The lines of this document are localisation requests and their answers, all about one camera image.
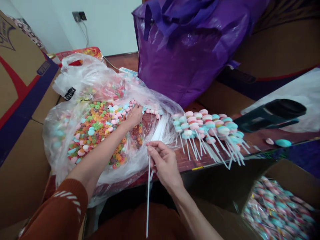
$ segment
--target hand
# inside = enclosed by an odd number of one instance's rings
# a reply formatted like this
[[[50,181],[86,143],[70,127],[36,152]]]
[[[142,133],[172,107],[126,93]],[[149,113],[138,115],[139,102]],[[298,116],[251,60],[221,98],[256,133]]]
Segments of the hand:
[[[175,152],[161,141],[149,142],[147,146],[151,168],[168,193],[172,195],[175,191],[184,189]]]
[[[134,108],[129,112],[125,122],[130,125],[131,128],[138,125],[142,121],[142,107],[139,104],[135,104]]]

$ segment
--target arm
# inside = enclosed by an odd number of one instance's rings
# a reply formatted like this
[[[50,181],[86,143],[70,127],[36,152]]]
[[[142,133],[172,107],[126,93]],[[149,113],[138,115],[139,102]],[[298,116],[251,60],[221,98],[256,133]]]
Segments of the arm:
[[[128,131],[141,122],[141,109],[136,104],[133,110],[129,112],[127,120],[123,121],[112,134],[87,154],[66,177],[66,179],[76,179],[83,184],[88,194],[88,200],[91,199],[98,179],[112,157],[114,150]]]
[[[223,240],[184,188],[175,152],[162,142],[155,141],[148,143],[148,153],[153,160],[152,170],[157,173],[160,182],[172,196],[190,236],[197,240]]]
[[[71,170],[52,197],[32,216],[20,239],[78,239],[88,201],[101,173],[119,142],[141,119],[142,110],[137,105],[127,120]]]

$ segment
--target power strip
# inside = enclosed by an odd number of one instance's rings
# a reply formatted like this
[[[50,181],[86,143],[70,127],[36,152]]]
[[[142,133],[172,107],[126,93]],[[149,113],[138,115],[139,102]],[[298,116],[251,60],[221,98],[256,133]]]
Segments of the power strip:
[[[135,76],[138,75],[137,72],[132,71],[132,70],[130,70],[130,69],[128,69],[128,68],[124,68],[124,67],[119,68],[119,72],[122,72],[122,73],[131,73],[131,74],[133,74],[133,75],[135,75]]]

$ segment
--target electrical outlet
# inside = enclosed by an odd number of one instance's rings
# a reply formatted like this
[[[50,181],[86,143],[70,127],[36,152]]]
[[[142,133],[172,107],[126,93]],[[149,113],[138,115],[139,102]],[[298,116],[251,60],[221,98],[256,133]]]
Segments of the electrical outlet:
[[[79,12],[72,12],[73,18],[76,22],[81,22]]]
[[[80,19],[81,19],[82,21],[86,21],[86,20],[87,20],[87,17],[86,17],[86,15],[85,15],[84,12],[79,12],[79,16],[80,16]]]

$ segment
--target woman's left hand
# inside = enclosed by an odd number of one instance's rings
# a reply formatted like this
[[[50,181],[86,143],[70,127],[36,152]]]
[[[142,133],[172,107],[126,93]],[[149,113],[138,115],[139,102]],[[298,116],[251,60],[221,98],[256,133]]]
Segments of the woman's left hand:
[[[142,106],[135,104],[134,108],[126,117],[126,122],[130,124],[131,128],[138,125],[142,121]]]

